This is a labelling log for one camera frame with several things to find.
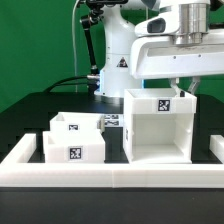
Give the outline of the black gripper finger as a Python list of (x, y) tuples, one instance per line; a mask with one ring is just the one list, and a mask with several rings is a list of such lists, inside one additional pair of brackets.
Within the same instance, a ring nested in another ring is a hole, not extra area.
[(193, 77), (191, 79), (191, 83), (188, 88), (188, 92), (191, 94), (194, 94), (196, 92), (197, 88), (199, 87), (200, 82), (201, 82), (201, 79), (199, 77)]
[(171, 78), (169, 80), (170, 87), (175, 91), (176, 97), (184, 97), (185, 92), (179, 88), (179, 79), (178, 78)]

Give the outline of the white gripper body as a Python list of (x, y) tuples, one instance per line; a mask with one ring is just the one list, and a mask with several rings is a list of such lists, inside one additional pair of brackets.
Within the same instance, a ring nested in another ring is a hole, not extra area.
[(136, 79), (164, 79), (224, 74), (224, 29), (213, 29), (200, 44), (175, 45), (171, 36), (142, 37), (130, 53)]

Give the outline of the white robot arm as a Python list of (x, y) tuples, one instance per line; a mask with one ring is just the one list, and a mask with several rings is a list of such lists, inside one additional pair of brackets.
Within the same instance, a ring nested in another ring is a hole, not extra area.
[(147, 79), (224, 74), (224, 28), (209, 26), (212, 0), (128, 0), (103, 7), (106, 62), (95, 97), (120, 103)]

